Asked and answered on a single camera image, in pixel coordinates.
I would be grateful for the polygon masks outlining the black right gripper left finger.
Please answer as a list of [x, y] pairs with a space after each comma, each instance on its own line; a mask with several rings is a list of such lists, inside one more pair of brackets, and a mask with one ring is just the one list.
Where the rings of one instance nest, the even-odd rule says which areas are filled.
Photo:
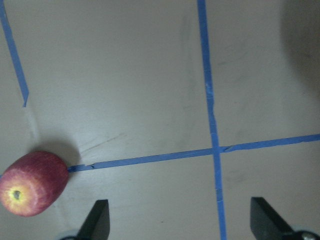
[[107, 240], [110, 234], [110, 212], [107, 199], [97, 200], [78, 231], [76, 240]]

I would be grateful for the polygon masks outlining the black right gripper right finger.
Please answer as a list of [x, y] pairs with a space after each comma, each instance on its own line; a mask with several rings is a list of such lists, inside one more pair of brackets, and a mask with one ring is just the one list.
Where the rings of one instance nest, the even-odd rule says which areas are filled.
[[250, 229], [256, 240], [300, 239], [300, 233], [294, 231], [263, 197], [250, 200]]

